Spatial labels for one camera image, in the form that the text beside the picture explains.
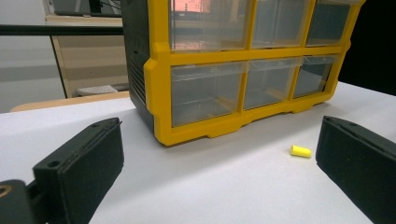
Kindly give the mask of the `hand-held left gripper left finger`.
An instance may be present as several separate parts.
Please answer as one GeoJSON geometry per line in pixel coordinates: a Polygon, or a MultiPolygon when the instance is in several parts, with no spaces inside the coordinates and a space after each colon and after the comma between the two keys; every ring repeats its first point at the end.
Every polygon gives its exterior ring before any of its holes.
{"type": "Polygon", "coordinates": [[[33,168],[49,224],[88,224],[120,174],[124,155],[118,118],[95,122],[33,168]]]}

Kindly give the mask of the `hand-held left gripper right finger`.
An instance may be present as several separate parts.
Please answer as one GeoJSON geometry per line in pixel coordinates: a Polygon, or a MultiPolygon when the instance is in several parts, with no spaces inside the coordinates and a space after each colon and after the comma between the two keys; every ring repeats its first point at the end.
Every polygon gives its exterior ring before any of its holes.
{"type": "Polygon", "coordinates": [[[374,224],[396,224],[396,143],[357,123],[325,116],[316,161],[374,224]]]}

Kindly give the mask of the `yellow foam earplug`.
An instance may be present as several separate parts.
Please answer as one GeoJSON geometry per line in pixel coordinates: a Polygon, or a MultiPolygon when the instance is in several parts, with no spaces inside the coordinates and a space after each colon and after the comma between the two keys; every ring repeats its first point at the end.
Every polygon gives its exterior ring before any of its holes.
{"type": "Polygon", "coordinates": [[[290,147],[290,154],[292,156],[310,158],[312,155],[312,152],[310,149],[308,149],[306,147],[299,147],[299,146],[293,145],[290,147]]]}

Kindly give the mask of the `yellow black organizer cabinet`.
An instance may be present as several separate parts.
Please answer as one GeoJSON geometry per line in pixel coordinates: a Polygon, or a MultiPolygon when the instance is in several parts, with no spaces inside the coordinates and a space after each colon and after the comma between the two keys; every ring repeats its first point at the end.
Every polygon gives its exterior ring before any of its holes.
{"type": "Polygon", "coordinates": [[[129,92],[140,116],[156,139],[167,146],[200,137],[217,137],[239,130],[258,119],[282,113],[299,113],[332,98],[350,38],[365,0],[350,0],[345,31],[339,43],[324,47],[181,51],[170,49],[170,0],[120,0],[127,60],[129,92]],[[211,119],[173,126],[171,69],[178,65],[286,59],[306,55],[335,55],[323,91],[211,119]]]}

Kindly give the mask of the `light wooden table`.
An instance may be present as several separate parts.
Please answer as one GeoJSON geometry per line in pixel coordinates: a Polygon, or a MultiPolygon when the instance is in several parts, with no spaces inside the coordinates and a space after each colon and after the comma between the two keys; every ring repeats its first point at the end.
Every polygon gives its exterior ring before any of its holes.
{"type": "Polygon", "coordinates": [[[27,111],[27,110],[51,108],[51,107],[65,106],[65,105],[86,104],[86,103],[114,100],[114,99],[127,98],[127,97],[129,98],[128,91],[112,92],[112,93],[105,93],[105,94],[98,94],[98,95],[90,95],[90,96],[83,96],[83,97],[50,100],[50,101],[45,101],[45,102],[36,102],[36,103],[17,105],[15,107],[13,107],[10,110],[10,112],[21,112],[21,111],[27,111]]]}

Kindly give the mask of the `white keyboard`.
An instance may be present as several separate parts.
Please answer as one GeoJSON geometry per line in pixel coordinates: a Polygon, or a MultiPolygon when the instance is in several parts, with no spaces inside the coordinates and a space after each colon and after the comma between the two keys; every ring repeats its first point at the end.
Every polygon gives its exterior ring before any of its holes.
{"type": "Polygon", "coordinates": [[[78,96],[91,96],[91,95],[107,94],[114,92],[117,92],[117,90],[110,85],[76,89],[76,94],[78,96]]]}

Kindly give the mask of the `black curtain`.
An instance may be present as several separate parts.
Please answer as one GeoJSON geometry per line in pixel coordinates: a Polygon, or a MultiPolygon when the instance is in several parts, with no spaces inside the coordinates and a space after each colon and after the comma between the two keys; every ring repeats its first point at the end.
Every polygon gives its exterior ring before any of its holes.
{"type": "Polygon", "coordinates": [[[339,80],[396,96],[396,0],[366,0],[339,80]]]}

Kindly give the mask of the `group of clear drawers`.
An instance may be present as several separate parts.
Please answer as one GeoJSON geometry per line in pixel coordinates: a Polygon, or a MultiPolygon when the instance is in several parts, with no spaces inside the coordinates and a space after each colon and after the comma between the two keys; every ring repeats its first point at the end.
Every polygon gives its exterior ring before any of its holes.
{"type": "MultiPolygon", "coordinates": [[[[340,42],[350,0],[170,0],[170,49],[324,47],[340,42]]],[[[172,124],[324,90],[335,55],[188,64],[171,69],[172,124]]]]}

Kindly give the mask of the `black computer monitor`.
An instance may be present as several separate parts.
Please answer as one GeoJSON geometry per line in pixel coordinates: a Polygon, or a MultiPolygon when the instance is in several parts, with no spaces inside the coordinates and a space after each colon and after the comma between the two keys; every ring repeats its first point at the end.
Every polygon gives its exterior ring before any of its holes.
{"type": "Polygon", "coordinates": [[[49,11],[58,16],[120,18],[120,0],[47,0],[49,11]]]}

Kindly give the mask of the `black horizontal frame bar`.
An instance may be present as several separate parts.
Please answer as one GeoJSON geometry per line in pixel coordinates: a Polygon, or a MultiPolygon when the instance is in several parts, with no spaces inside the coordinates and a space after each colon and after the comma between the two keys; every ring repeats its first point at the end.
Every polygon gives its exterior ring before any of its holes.
{"type": "Polygon", "coordinates": [[[123,35],[121,27],[0,24],[0,35],[123,35]]]}

